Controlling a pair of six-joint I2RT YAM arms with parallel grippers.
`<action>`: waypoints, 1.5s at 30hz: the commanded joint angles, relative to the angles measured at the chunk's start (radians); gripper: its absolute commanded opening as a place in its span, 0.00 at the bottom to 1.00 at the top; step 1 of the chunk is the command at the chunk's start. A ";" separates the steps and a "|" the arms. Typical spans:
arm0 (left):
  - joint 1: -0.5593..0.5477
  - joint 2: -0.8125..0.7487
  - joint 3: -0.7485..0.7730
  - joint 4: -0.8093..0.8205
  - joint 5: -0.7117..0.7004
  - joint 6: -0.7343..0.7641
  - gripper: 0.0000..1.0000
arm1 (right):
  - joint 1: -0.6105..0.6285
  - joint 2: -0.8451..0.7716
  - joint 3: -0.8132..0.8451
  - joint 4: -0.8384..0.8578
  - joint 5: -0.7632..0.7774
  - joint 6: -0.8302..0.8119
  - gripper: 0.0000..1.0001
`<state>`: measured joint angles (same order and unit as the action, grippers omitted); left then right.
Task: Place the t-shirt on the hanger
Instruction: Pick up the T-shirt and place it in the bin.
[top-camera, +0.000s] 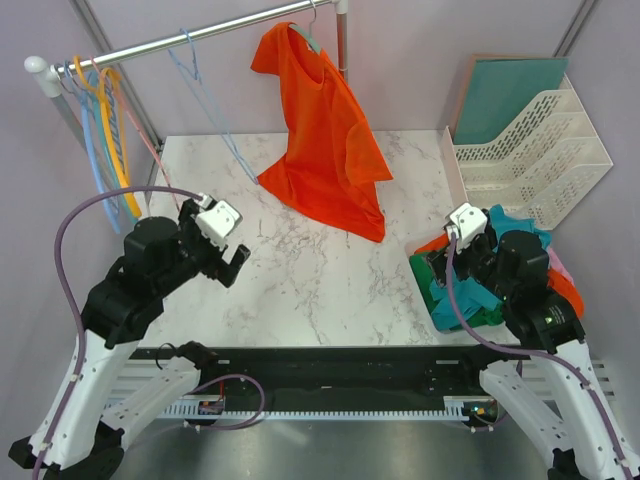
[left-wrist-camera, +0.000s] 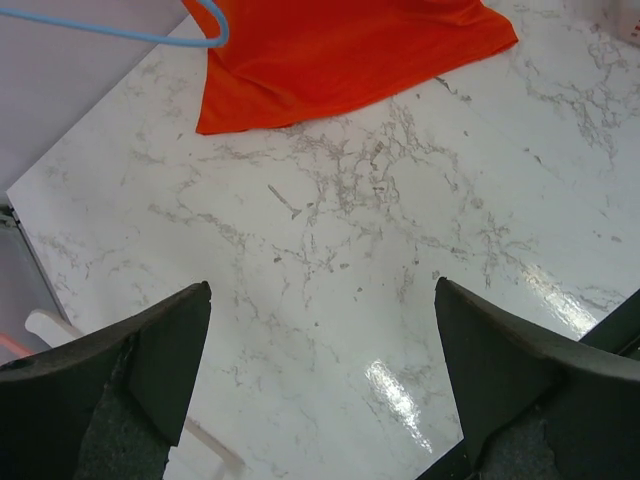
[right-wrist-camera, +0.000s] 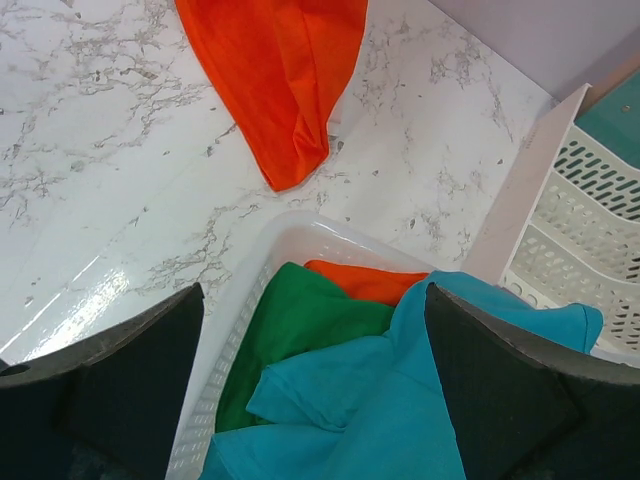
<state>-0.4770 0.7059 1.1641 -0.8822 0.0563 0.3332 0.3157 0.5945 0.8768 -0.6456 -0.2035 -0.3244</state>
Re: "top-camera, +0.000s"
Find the teal t shirt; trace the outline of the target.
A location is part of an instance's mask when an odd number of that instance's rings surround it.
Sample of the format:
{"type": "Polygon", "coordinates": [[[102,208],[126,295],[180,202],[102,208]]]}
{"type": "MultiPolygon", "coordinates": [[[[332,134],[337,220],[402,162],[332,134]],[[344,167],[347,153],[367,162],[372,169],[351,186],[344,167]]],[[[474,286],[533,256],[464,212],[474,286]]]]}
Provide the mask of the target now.
{"type": "MultiPolygon", "coordinates": [[[[551,244],[551,234],[537,228],[532,218],[517,219],[508,216],[501,205],[492,206],[488,216],[498,238],[504,233],[519,230],[535,234],[543,248],[548,248],[551,244]]],[[[500,310],[502,302],[475,280],[455,279],[453,290],[457,305],[472,328],[498,326],[504,323],[500,310]]],[[[446,288],[440,287],[432,280],[429,284],[429,294],[435,302],[433,307],[428,308],[435,328],[440,332],[461,330],[462,326],[454,314],[446,288]]]]}

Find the light blue wire hanger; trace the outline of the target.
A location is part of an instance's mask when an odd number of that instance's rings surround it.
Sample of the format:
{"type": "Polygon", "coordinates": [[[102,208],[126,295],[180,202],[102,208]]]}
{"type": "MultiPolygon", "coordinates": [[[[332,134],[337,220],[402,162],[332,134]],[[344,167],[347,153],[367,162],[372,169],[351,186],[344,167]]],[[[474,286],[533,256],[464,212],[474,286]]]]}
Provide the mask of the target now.
{"type": "Polygon", "coordinates": [[[241,154],[238,145],[236,144],[232,134],[230,133],[228,122],[224,118],[224,115],[220,110],[218,104],[216,103],[214,96],[206,88],[206,84],[199,69],[198,56],[194,40],[186,29],[181,28],[180,33],[185,36],[189,45],[191,51],[191,66],[183,63],[179,59],[178,55],[174,52],[174,50],[172,48],[169,48],[167,52],[171,58],[172,63],[176,67],[183,82],[191,92],[193,98],[199,104],[201,110],[209,120],[210,124],[214,127],[217,134],[223,140],[232,157],[242,168],[250,181],[253,184],[258,185],[259,182],[257,174],[250,166],[249,162],[241,154]]]}

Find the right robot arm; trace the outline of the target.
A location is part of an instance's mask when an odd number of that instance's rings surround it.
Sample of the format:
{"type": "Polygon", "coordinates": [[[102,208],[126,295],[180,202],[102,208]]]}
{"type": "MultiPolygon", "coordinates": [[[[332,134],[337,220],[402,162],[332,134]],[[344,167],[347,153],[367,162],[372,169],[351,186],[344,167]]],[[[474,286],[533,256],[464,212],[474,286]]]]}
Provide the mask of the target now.
{"type": "Polygon", "coordinates": [[[450,239],[425,262],[452,303],[456,279],[473,279],[500,298],[518,346],[489,342],[470,329],[478,345],[458,368],[458,381],[506,410],[542,456],[548,478],[638,478],[639,456],[602,391],[577,312],[549,284],[539,237],[486,230],[465,248],[450,239]]]}

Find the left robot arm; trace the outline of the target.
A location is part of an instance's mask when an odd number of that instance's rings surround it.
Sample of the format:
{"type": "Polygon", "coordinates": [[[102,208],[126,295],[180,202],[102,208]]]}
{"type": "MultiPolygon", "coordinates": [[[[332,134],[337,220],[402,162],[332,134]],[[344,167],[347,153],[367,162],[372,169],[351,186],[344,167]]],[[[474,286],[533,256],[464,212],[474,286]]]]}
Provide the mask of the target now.
{"type": "Polygon", "coordinates": [[[148,383],[108,407],[113,385],[164,300],[199,274],[229,288],[250,256],[239,246],[231,261],[227,237],[242,220],[224,200],[206,196],[183,202],[179,217],[148,217],[124,239],[124,253],[75,312],[80,331],[61,386],[38,431],[17,440],[10,458],[49,479],[107,479],[124,453],[159,414],[192,391],[219,382],[215,355],[191,341],[148,383]]]}

